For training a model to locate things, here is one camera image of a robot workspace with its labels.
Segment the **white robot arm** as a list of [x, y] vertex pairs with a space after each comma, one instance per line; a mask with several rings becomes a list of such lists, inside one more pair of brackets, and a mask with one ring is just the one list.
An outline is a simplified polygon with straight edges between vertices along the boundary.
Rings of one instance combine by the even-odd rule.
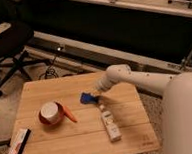
[[163, 154], [192, 154], [192, 72], [164, 74], [111, 65], [96, 82], [99, 92], [127, 82], [162, 96]]

